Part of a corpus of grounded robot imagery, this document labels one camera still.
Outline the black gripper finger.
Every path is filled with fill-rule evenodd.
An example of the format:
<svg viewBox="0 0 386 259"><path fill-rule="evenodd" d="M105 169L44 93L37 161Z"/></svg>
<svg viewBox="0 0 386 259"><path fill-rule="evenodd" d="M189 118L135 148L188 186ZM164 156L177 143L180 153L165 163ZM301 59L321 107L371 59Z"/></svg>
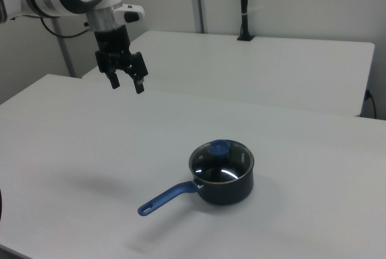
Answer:
<svg viewBox="0 0 386 259"><path fill-rule="evenodd" d="M148 70L140 52L123 53L123 71L133 80L136 93L143 93L144 77L148 75Z"/></svg>
<svg viewBox="0 0 386 259"><path fill-rule="evenodd" d="M104 73L109 79L113 89L120 86L118 76L116 75L116 57L113 54L105 53L103 51L96 51L95 57L100 73Z"/></svg>

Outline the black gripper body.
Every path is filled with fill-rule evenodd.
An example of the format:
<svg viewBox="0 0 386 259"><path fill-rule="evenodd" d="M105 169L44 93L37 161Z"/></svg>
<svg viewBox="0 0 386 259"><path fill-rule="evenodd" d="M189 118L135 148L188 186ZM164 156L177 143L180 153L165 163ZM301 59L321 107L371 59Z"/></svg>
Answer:
<svg viewBox="0 0 386 259"><path fill-rule="evenodd" d="M130 39L125 25L111 31L94 32L94 34L99 47L95 56L100 71L107 71L110 58L115 69L132 70Z"/></svg>

